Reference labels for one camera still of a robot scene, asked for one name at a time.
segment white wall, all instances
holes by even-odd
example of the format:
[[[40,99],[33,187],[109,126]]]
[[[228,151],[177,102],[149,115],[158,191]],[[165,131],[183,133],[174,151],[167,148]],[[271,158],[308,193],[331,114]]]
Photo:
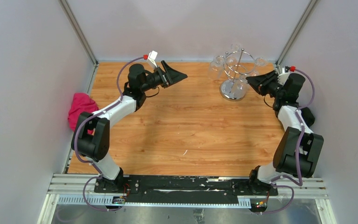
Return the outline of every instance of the white wall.
[[[283,64],[316,85],[312,129],[325,140],[316,175],[338,223],[358,223],[358,1],[321,0]],[[309,100],[309,85],[301,94]]]
[[[152,49],[159,60],[211,61],[231,43],[276,60],[309,0],[69,0],[99,60]]]
[[[58,1],[0,0],[0,223],[36,223],[91,73]]]

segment black cable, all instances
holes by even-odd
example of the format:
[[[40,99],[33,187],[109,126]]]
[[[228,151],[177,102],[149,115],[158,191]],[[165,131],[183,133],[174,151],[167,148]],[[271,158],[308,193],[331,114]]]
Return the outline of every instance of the black cable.
[[[265,97],[266,97],[266,96],[267,96],[267,95],[265,95],[265,96],[264,96],[264,99],[263,99],[263,100],[264,100],[264,103],[265,103],[267,106],[271,107],[270,105],[267,104],[267,102],[265,102]]]
[[[158,88],[158,92],[157,92],[156,94],[151,95],[151,96],[146,96],[146,97],[147,97],[147,98],[150,98],[150,97],[155,97],[155,96],[157,96],[157,94],[160,92],[160,87],[157,86],[157,88]]]

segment vertical metal beam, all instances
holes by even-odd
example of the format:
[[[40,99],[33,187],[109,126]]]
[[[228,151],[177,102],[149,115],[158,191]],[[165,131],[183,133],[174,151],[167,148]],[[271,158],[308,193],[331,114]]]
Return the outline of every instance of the vertical metal beam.
[[[291,46],[293,45],[294,41],[296,40],[298,34],[300,33],[301,29],[304,26],[304,23],[307,21],[310,13],[312,12],[313,8],[315,7],[316,3],[319,2],[319,0],[310,0],[307,7],[305,8],[300,20],[298,21],[296,27],[294,28],[289,40],[286,42],[285,47],[283,48],[281,54],[279,55],[278,60],[276,61],[276,65],[278,68],[280,68],[281,63],[285,59],[286,55],[288,54]]]
[[[67,15],[68,20],[70,24],[72,25],[77,37],[79,38],[80,42],[82,43],[84,49],[87,52],[87,55],[89,56],[90,60],[93,62],[94,66],[98,64],[98,61],[95,58],[94,53],[91,50],[91,47],[89,43],[86,40],[86,37],[84,36],[82,30],[80,29],[79,23],[77,23],[75,16],[73,15],[72,10],[69,7],[67,0],[58,0],[62,6],[62,9],[64,10],[64,13]]]

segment wooden tabletop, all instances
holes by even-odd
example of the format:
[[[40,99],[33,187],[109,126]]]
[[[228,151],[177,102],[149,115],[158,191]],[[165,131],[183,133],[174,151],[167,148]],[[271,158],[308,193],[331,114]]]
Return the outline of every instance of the wooden tabletop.
[[[124,64],[99,64],[91,92],[99,108],[118,98],[116,77]],[[219,93],[225,77],[208,79],[209,63],[168,64],[188,78],[160,88],[110,131],[109,153],[125,174],[248,176],[257,165],[272,161],[284,131],[263,97],[250,89],[243,100],[227,101]],[[270,64],[258,71],[272,69]],[[273,99],[266,101],[272,105]],[[96,171],[73,156],[68,173]]]

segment metal glass holder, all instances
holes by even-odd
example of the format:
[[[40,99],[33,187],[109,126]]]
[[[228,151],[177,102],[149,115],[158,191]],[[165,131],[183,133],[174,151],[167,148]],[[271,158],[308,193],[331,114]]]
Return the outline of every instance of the metal glass holder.
[[[239,59],[237,61],[233,60],[237,54],[239,54]],[[243,60],[244,56],[247,56],[248,59],[250,59],[250,62],[247,63],[253,64],[253,67],[249,70],[245,66],[241,65],[241,60]],[[222,97],[230,101],[242,100],[248,90],[248,82],[245,78],[253,72],[255,68],[255,59],[244,49],[233,51],[231,53],[226,52],[224,56],[223,70],[227,75],[228,80],[224,81],[220,85],[220,94]]]

